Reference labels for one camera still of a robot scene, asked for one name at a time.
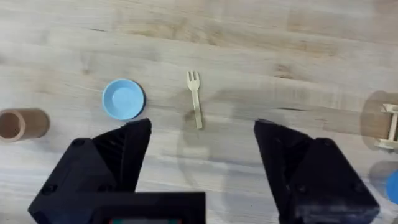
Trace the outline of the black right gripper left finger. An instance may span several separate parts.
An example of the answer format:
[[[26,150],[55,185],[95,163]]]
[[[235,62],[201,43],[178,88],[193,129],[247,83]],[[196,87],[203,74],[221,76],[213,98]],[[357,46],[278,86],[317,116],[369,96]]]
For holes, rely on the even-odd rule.
[[[106,193],[135,192],[152,133],[149,119],[69,145],[28,207],[36,223],[92,223]]]

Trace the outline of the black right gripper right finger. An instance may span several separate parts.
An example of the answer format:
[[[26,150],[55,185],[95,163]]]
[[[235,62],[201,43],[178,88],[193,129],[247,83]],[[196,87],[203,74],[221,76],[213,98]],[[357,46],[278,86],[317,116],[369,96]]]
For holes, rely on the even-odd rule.
[[[372,223],[380,206],[337,144],[272,121],[254,124],[280,223]]]

